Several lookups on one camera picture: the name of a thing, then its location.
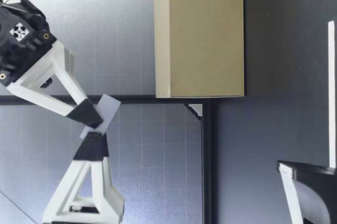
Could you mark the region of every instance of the triangular frame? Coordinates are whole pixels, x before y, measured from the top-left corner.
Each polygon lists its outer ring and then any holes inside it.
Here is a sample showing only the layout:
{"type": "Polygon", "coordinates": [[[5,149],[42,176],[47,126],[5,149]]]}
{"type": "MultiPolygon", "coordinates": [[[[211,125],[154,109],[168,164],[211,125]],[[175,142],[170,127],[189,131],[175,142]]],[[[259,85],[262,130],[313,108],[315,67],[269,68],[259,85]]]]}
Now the triangular frame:
{"type": "Polygon", "coordinates": [[[108,157],[96,162],[74,160],[44,212],[43,223],[116,224],[122,222],[123,214],[124,197],[112,186],[108,157]],[[93,197],[79,197],[90,170],[93,197]],[[72,212],[72,207],[96,208],[98,213],[72,212]]]}
{"type": "Polygon", "coordinates": [[[70,114],[74,107],[44,92],[40,87],[53,75],[60,80],[77,105],[87,99],[86,94],[74,77],[74,55],[60,42],[27,70],[7,89],[15,96],[56,112],[62,116],[70,114]]]}

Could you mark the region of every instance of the white plastic part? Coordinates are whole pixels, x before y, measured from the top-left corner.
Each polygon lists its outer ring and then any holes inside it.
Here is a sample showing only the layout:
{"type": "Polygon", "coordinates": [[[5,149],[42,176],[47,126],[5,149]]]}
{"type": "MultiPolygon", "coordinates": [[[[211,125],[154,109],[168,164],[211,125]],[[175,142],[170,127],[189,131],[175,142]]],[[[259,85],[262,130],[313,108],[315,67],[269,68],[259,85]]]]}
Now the white plastic part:
{"type": "MultiPolygon", "coordinates": [[[[82,134],[97,130],[104,134],[119,106],[119,101],[103,95],[96,108],[104,122],[95,130],[86,126],[82,134]]],[[[119,224],[123,214],[124,197],[112,186],[109,159],[105,157],[103,161],[72,162],[44,212],[43,223],[119,224]],[[79,197],[78,192],[90,170],[93,197],[79,197]],[[95,207],[99,213],[71,212],[71,207],[95,207]]]]}
{"type": "Polygon", "coordinates": [[[52,49],[7,89],[19,98],[67,116],[74,107],[43,93],[40,86],[56,75],[75,103],[80,104],[87,99],[87,96],[73,76],[73,72],[74,55],[61,42],[56,41],[52,49]]]}
{"type": "Polygon", "coordinates": [[[335,90],[335,23],[328,23],[329,43],[329,166],[336,168],[336,90],[335,90]]]}
{"type": "Polygon", "coordinates": [[[202,104],[189,104],[189,107],[192,108],[199,117],[202,117],[202,104]]]}
{"type": "Polygon", "coordinates": [[[93,130],[90,126],[86,126],[83,129],[80,138],[84,139],[90,131],[100,132],[104,134],[107,128],[109,127],[112,118],[115,116],[120,105],[121,105],[120,101],[104,94],[96,107],[97,112],[104,119],[103,122],[95,130],[93,130]]]}
{"type": "Polygon", "coordinates": [[[298,194],[292,179],[293,170],[283,164],[280,164],[279,171],[282,177],[286,200],[290,211],[292,224],[303,224],[303,217],[300,207],[298,194]]]}

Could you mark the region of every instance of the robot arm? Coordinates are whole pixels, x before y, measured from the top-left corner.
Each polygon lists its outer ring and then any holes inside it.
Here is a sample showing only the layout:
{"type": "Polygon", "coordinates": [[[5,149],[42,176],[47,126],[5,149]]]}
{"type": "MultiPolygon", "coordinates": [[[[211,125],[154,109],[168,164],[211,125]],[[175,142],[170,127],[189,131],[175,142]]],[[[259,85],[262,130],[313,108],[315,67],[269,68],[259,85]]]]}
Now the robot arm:
{"type": "Polygon", "coordinates": [[[124,197],[112,186],[106,130],[120,102],[103,95],[96,108],[74,77],[74,56],[30,1],[0,0],[0,83],[12,94],[86,125],[83,142],[43,215],[44,224],[119,224],[124,197]],[[77,106],[42,92],[55,75],[77,106]],[[92,172],[92,198],[78,195],[92,172]]]}
{"type": "Polygon", "coordinates": [[[0,83],[13,95],[92,128],[103,120],[74,77],[74,56],[50,32],[44,14],[30,1],[0,1],[0,83]],[[55,75],[77,104],[42,92],[55,75]]]}

